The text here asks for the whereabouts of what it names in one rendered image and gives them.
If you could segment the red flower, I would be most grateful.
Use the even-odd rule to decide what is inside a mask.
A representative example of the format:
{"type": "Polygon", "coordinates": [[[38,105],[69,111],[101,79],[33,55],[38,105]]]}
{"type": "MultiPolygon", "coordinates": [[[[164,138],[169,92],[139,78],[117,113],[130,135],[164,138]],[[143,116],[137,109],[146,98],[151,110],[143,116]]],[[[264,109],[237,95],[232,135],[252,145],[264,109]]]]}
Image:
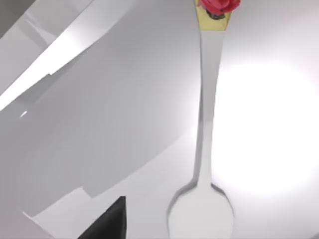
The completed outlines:
{"type": "Polygon", "coordinates": [[[241,0],[198,0],[198,6],[203,6],[209,13],[221,15],[232,12],[241,0]]]}

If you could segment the yellow plant pot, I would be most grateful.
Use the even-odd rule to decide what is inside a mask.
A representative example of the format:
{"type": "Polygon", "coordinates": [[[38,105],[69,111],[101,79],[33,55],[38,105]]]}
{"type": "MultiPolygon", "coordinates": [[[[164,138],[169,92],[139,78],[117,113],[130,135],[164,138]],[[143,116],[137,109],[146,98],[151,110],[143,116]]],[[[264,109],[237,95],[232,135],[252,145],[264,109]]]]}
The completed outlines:
{"type": "Polygon", "coordinates": [[[223,19],[213,20],[209,17],[204,7],[199,3],[200,0],[194,0],[194,2],[201,31],[225,31],[227,29],[232,12],[226,13],[223,19]]]}

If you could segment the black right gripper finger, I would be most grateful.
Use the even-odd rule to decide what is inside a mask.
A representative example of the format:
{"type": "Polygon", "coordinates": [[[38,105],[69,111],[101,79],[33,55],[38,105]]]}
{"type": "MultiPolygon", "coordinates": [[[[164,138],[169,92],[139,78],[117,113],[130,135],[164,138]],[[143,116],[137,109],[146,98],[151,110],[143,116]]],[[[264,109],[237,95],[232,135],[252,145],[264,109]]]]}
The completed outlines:
{"type": "Polygon", "coordinates": [[[126,239],[126,197],[120,196],[77,239],[126,239]]]}

